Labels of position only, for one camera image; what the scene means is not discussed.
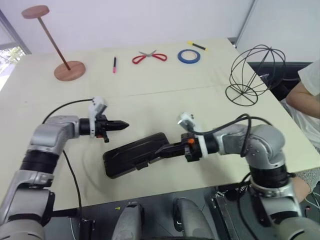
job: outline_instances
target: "pen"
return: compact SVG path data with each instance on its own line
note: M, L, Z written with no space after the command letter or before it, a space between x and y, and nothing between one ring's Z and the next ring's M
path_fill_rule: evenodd
M116 62L117 62L117 58L116 57L114 57L114 59L113 59L113 73L115 74L116 73L116 71L117 71L117 68L116 68Z
M187 43L190 44L190 45L192 45L192 46L195 46L195 47L197 47L197 48L200 48L200 49L202 49L202 50L208 51L208 48L206 48L206 47L204 47L204 46L200 46L200 45L198 45L198 44L195 44L195 43L192 42L192 41L188 41Z

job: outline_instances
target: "cable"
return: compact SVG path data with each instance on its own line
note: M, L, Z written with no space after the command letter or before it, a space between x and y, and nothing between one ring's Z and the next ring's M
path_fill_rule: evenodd
M73 224L72 224L72 217L70 217L70 228L71 228L71 233L72 233L73 240L77 240L76 237L75 237L74 227L73 227Z
M240 156L243 158L243 157L246 156L246 154L248 152L247 151L247 142L248 142L249 136L250 136L252 119L260 120L260 121L272 126L272 124L269 121L267 121L267 120L265 120L265 119L263 119L261 117L250 116L249 114L244 113L244 114L238 116L236 118L236 120L230 121L230 122L228 122L228 123L226 123L226 124L224 124L222 126L219 126L219 127L215 128L215 129L213 129L211 131L203 131L203 132L201 132L201 131L194 131L193 129L188 129L188 131L190 133L194 134L194 135L200 135L200 136L210 135L210 134L214 134L214 133L216 133L216 132L218 132L218 131L220 131L222 129L225 129L226 127L229 127L230 125L233 125L235 123L238 123L238 122L241 122L241 121L244 121L244 120L248 120L248 128L246 130L245 138L244 138L243 145L242 145L242 148L241 148L241 153L240 153Z
M77 178L76 178L75 172L71 167L69 158L68 158L67 153L66 153L65 150L63 150L63 155L65 157L66 163L69 166L69 169L70 169L70 172L72 174L73 181L74 181L74 184L75 184L76 193L78 195L78 203L79 203L79 217L80 217L80 221L81 221L83 219L83 216L82 216L82 203L81 203L81 195L80 195L79 185L78 185L78 182L77 182Z
M314 206L316 209L319 209L319 207L317 205L315 205L313 202L309 201L307 198L304 199L308 204L311 204L312 206Z
M237 198L236 198L236 205L237 205L237 208L238 208L238 213L240 215L240 218L244 224L244 226L246 227L246 229L249 231L249 233L251 234L251 236L253 237L254 240L258 240L258 237L256 236L256 234L254 233L254 231L251 229L251 227L249 226L249 224L247 223L244 215L243 215L243 212L241 210L241 204L240 204L240 189L241 187L243 187L243 185L245 185L245 181L246 179L251 175L251 173L249 172L247 175L245 175L245 177L242 179L242 181L239 183L239 187L238 187L238 190L237 190Z
M44 123L48 120L48 118L50 118L50 116L51 116L52 114L54 114L56 111L58 111L59 109L62 109L62 108L65 107L65 106L68 106L68 105L71 105L71 104L76 104L76 103L81 103L81 102L89 102L89 101L92 101L92 98L90 98L90 99L82 99L82 100L77 100L77 101L71 101L71 102L68 102L68 103L66 103L66 104L63 104L63 105L57 107L57 108L56 108L55 110L53 110L52 112L50 112L50 113L45 117L45 119L43 120L42 124L44 124Z
M315 193L314 193L313 191L311 192L311 196L313 197L316 205L318 206L318 211L319 211L319 223L320 223L320 204L319 204L318 199L316 198L316 195L315 195Z
M249 140L249 136L250 136L250 131L251 131L251 117L249 116L249 114L247 113L244 113L240 116L237 117L237 119L241 119L242 117L247 117L248 119L248 127L246 129L246 133L245 133L245 137L244 137L244 141L243 141L243 145L242 145L242 148L241 148L241 152L240 152L240 157L243 158L247 155L248 151L247 150L247 143L248 143L248 140Z
M71 102L68 102L66 104L63 104L59 107L57 107L56 109L54 109L52 112L50 112L46 117L45 119L42 121L42 124L44 124L48 118L50 118L50 116L52 114L54 114L56 111L58 111L59 109L62 109L63 107L65 106L68 106L68 105L71 105L71 104L75 104L75 103L81 103L81 102L89 102L89 101L92 101L92 98L90 99L82 99L82 100L77 100L77 101L71 101ZM72 174L72 177L73 177L73 181L74 181L74 184L75 184L75 188L76 188L76 193L77 193L77 196L78 196L78 204L79 204L79 218L80 218L80 221L83 219L83 215L82 215L82 202L81 202L81 195L80 195L80 190L79 190L79 185L78 185L78 181L77 181L77 178L76 178L76 175L75 175L75 172L73 170L73 168L71 167L71 164L70 164L70 161L69 161L69 158L67 156L67 153L65 150L63 150L63 155L65 157L65 160L66 160L66 163L68 164L68 167L70 169L70 172Z

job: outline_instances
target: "black cable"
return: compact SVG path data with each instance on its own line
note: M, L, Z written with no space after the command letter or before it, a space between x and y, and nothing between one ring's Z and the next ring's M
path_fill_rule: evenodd
M272 77L271 77L271 79L269 81L268 89L272 89L273 88L272 84L273 84L273 81L274 81L275 75L276 75L276 59L275 59L274 51L271 51L271 55L272 55L272 58L273 58L273 73L272 73Z
M73 181L74 181L75 188L76 188L76 193L77 193L77 195L78 195L79 217L80 217L80 220L82 220L82 219L83 219L83 216L82 216L82 202L81 202L81 195L80 195L80 190L79 190L78 181L77 181L75 172L74 172L74 170L73 170L72 167L71 167L69 158L68 158L67 153L66 153L65 150L63 150L63 155L64 155L64 157L65 157L66 163L68 164L69 169L70 169L70 172L71 172L72 177L73 177Z
M320 206L320 204L319 204L319 202L318 202L318 199L317 199L317 197L316 197L316 195L314 194L314 192L312 191L311 192L311 197L313 198L313 200L315 201L315 204L318 206L318 211L319 211L319 223L320 223L320 208L319 208L319 206Z
M237 198L236 198L236 205L237 205L237 208L238 208L238 213L240 215L240 218L244 224L244 226L246 227L246 229L249 231L249 233L251 234L251 236L253 237L254 240L258 240L258 237L256 236L256 234L254 233L254 231L251 229L251 227L249 226L249 224L247 223L244 215L243 215L243 212L241 210L241 204L240 204L240 189L241 187L243 187L246 183L246 179L250 176L250 172L245 175L245 177L242 179L242 181L239 183L239 187L238 187L238 190L237 190Z
M272 124L269 121L263 119L262 117L250 116L250 118L251 119L255 119L255 120L260 120L260 121L272 126ZM220 131L222 129L225 129L226 127L229 127L230 125L236 124L238 122L241 122L241 121L244 121L244 120L247 120L247 119L248 119L247 116L242 117L242 118L237 118L236 120L230 121L230 122L228 122L228 123L226 123L226 124L224 124L222 126L219 126L219 127L215 128L213 130L210 130L210 131L195 131L195 130L192 130L192 129L188 129L188 131L190 133L194 134L194 135L200 135L200 136L214 134L214 133L216 133L216 132L218 132L218 131Z
M237 119L241 119L242 117L247 117L248 119L248 127L246 129L246 133L245 133L245 137L244 137L244 141L243 141L243 145L241 148L241 152L240 152L240 157L243 158L244 156L247 155L247 146L248 146L248 140L249 140L249 136L250 136L250 131L251 131L251 117L249 116L249 114L244 113L240 116L237 117Z
M77 100L77 101L71 101L71 102L68 102L68 103L66 103L66 104L63 104L63 105L57 107L57 108L56 108L55 110L53 110L52 112L50 112L50 113L45 117L45 119L43 120L42 124L44 124L44 123L48 120L48 118L50 118L50 116L51 116L52 114L54 114L56 111L58 111L59 109L62 109L62 108L65 107L65 106L68 106L68 105L71 105L71 104L76 104L76 103L81 103L81 102L89 102L89 101L92 101L92 98L90 98L90 99L82 99L82 100Z
M92 98L90 99L82 99L82 100L77 100L77 101L71 101L71 102L68 102L66 104L63 104L59 107L57 107L55 110L53 110L52 112L50 112L46 117L45 119L43 120L42 124L44 124L48 118L51 117L52 114L54 114L56 111L58 111L59 109L62 109L63 107L65 106L68 106L68 105L71 105L71 104L75 104L75 103L81 103L81 102L89 102L89 101L92 101ZM83 215L82 215L82 202L81 202L81 194L80 194L80 190L79 190L79 185L78 185L78 181L77 181L77 178L76 178L76 175L75 175L75 172L73 170L73 168L71 167L71 164L70 164L70 161L69 161L69 158L67 156L67 153L65 150L63 150L63 155L65 157L65 160L66 160L66 163L68 164L68 167L70 169L70 172L72 174L72 177L73 177L73 181L74 181L74 184L75 184L75 188L76 188L76 193L78 195L78 204L79 204L79 217L80 217L80 220L83 219Z

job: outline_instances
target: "window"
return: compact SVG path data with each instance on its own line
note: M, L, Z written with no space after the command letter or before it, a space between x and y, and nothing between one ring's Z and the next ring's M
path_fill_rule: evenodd
M21 57L30 53L0 10L0 91Z

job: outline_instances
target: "scissors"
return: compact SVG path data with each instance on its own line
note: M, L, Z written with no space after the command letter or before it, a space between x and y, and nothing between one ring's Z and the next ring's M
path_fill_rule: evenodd
M136 56L132 59L132 62L134 64L138 64L140 63L143 59L145 59L146 57L155 57L157 59L160 59L161 61L166 61L167 60L167 55L165 54L161 54L161 53L156 53L157 50L154 50L153 52L151 53L144 53L142 51L140 51L139 53L141 53L142 55L140 56Z

